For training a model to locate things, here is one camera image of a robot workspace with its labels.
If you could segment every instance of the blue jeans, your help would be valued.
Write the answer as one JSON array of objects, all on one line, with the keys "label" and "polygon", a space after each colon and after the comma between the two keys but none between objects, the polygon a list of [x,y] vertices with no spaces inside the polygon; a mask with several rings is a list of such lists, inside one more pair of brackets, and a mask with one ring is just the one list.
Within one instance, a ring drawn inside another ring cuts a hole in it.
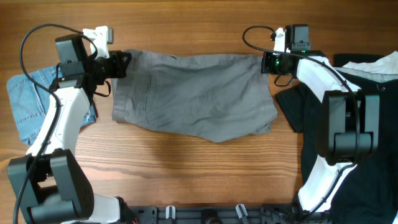
[{"label": "blue jeans", "polygon": [[[55,66],[29,74],[35,81],[47,88],[55,78]],[[45,115],[50,106],[49,94],[29,81],[25,75],[16,75],[7,82],[12,115],[14,116],[19,138],[25,144],[32,145],[39,135]],[[95,122],[94,106],[85,115],[81,126]]]}]

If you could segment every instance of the tabletop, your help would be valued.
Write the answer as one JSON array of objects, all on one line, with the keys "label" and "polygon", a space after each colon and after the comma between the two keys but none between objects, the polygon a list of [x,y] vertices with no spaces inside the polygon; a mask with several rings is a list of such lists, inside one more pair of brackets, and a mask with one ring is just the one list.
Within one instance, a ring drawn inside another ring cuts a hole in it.
[{"label": "tabletop", "polygon": [[[110,50],[173,55],[261,55],[241,39],[251,25],[309,24],[312,49],[322,50],[329,58],[336,53],[387,55],[398,49],[397,1],[1,2],[1,223],[11,222],[16,199],[7,165],[29,148],[19,140],[6,83],[22,73],[19,46],[36,25],[51,22],[77,30],[106,25],[114,29]],[[24,48],[28,71],[58,63],[54,40],[65,34],[56,28],[32,34]],[[266,30],[251,31],[248,39],[268,49],[274,45]],[[269,75],[270,83],[274,79]],[[269,88],[272,95],[286,89],[273,84]],[[116,123],[111,119],[113,99],[95,96],[94,101],[98,118],[81,129],[76,159],[97,194],[120,196],[129,205],[260,205],[288,203],[303,184],[303,135],[292,131],[279,106],[270,133],[212,143]]]}]

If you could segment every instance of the wooden table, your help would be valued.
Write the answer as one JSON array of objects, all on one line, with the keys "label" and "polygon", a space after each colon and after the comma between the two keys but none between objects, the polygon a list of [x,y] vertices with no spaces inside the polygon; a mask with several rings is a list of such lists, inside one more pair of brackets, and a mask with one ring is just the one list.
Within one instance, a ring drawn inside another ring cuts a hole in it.
[{"label": "wooden table", "polygon": [[[82,30],[107,25],[115,31],[110,50],[260,55],[242,42],[246,27],[302,23],[310,24],[312,48],[330,57],[385,55],[398,49],[397,8],[397,1],[359,0],[0,4],[0,222],[11,222],[15,202],[7,165],[28,149],[18,138],[6,82],[22,73],[19,46],[33,26],[52,22]],[[28,71],[55,65],[54,39],[65,34],[56,28],[33,34],[24,51]],[[273,48],[268,31],[252,31],[248,38]],[[271,85],[270,90],[274,95],[283,88]],[[271,133],[215,144],[118,124],[111,120],[112,98],[96,96],[95,102],[99,116],[81,130],[76,159],[98,194],[122,196],[129,205],[259,205],[290,202],[302,186],[303,137],[292,131],[279,107]]]}]

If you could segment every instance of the gray fabric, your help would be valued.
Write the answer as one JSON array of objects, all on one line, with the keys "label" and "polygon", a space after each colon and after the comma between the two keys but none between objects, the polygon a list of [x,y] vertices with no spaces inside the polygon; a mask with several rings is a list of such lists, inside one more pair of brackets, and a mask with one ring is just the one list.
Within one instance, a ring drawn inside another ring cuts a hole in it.
[{"label": "gray fabric", "polygon": [[363,72],[352,68],[335,68],[335,69],[340,72],[344,72],[350,75],[355,75],[357,77],[366,78],[368,80],[373,80],[379,83],[389,82],[391,80],[398,79],[398,74],[376,74],[370,72]]},{"label": "gray fabric", "polygon": [[213,142],[271,130],[277,110],[260,57],[127,52],[127,77],[112,80],[113,120]]}]

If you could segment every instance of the jeans pocket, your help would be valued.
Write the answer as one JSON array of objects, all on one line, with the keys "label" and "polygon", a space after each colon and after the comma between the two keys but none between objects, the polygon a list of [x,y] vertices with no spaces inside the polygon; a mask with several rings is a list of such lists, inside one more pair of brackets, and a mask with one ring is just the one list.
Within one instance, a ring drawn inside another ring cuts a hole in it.
[{"label": "jeans pocket", "polygon": [[29,119],[45,116],[36,87],[24,75],[12,77],[7,83],[7,92],[17,126]]}]

